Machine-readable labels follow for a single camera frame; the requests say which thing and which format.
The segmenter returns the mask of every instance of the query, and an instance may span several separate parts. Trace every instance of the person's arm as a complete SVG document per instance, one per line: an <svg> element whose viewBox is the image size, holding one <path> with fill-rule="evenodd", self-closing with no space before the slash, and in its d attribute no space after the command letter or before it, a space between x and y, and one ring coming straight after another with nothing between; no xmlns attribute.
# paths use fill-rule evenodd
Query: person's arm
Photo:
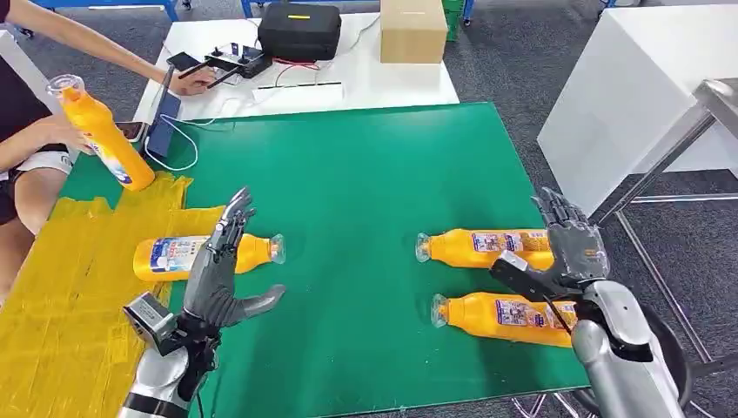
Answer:
<svg viewBox="0 0 738 418"><path fill-rule="evenodd" d="M43 33L60 44L120 65L158 83L164 80L166 71L146 62L94 30L28 0L10 0L10 10L6 20ZM205 86L214 80L212 70L206 69L206 71L198 71L187 78L173 78L171 89L177 94L199 94L205 91Z"/></svg>
<svg viewBox="0 0 738 418"><path fill-rule="evenodd" d="M66 144L92 154L92 151L85 145L82 134L69 123L64 115L51 115L40 118L0 142L0 172L8 171L21 164L47 144Z"/></svg>

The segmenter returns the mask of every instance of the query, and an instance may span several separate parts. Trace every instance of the yellow tape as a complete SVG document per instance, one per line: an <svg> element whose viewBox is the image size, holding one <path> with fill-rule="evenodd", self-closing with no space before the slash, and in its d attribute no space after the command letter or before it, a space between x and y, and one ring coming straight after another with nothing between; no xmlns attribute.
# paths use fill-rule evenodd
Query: yellow tape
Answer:
<svg viewBox="0 0 738 418"><path fill-rule="evenodd" d="M169 284L133 274L136 245L209 234L222 211L180 210L190 183L160 172L114 212L57 202L0 313L0 417L116 416L144 348L122 306L145 291L169 302Z"/></svg>

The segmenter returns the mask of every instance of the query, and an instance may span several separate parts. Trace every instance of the robotic arm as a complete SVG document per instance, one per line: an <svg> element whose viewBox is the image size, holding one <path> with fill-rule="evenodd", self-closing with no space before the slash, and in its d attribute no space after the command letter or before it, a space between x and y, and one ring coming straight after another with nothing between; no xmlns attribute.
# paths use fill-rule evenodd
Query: robotic arm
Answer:
<svg viewBox="0 0 738 418"><path fill-rule="evenodd" d="M223 210L195 258L180 314L148 292L124 307L147 348L118 418L186 418L208 372L218 367L220 329L269 311L282 297L282 285L251 298L234 296L236 251L254 214L251 202L243 188Z"/></svg>
<svg viewBox="0 0 738 418"><path fill-rule="evenodd" d="M606 280L610 266L596 226L581 209L544 188L534 197L547 225L555 262L545 272L505 251L490 274L530 301L545 301L572 335L604 418L683 418L679 393L661 345L627 287ZM569 330L552 300L574 300Z"/></svg>

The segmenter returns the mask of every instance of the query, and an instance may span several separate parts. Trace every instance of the robotic thumb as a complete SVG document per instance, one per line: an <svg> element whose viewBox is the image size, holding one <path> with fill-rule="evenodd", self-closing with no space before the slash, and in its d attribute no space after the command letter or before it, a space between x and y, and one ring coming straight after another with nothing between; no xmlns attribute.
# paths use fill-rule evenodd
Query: robotic thumb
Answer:
<svg viewBox="0 0 738 418"><path fill-rule="evenodd" d="M230 323L226 326L236 325L242 320L247 320L252 316L272 310L282 298L285 290L285 285L274 285L266 293L260 294L259 296L237 300L238 308L233 311L233 318L231 318Z"/></svg>

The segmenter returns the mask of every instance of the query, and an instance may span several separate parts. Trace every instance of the cardboard box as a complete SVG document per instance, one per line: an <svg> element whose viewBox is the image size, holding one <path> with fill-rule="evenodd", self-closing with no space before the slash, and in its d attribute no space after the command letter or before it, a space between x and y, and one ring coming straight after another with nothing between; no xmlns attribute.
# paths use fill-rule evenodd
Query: cardboard box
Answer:
<svg viewBox="0 0 738 418"><path fill-rule="evenodd" d="M446 47L441 0L380 1L382 63L437 64Z"/></svg>

